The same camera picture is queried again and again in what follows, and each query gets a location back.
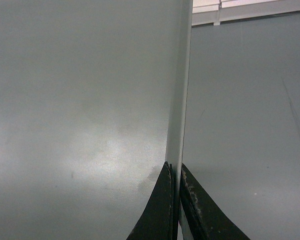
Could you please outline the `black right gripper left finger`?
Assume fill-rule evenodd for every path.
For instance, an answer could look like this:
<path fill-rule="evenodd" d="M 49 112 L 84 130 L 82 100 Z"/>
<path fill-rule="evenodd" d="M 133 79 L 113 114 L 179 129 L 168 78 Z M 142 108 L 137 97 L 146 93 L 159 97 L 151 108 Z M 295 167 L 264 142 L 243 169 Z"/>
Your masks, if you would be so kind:
<path fill-rule="evenodd" d="M 127 237 L 130 240 L 176 240 L 179 181 L 172 164 L 164 162 L 147 205 Z"/>

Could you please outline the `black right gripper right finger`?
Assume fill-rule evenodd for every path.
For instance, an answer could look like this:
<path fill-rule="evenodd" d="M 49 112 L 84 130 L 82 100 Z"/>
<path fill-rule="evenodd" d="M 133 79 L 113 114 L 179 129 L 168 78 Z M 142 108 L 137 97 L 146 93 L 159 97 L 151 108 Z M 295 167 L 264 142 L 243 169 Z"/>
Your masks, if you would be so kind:
<path fill-rule="evenodd" d="M 248 240 L 217 206 L 183 164 L 180 178 L 180 226 L 186 240 Z"/>

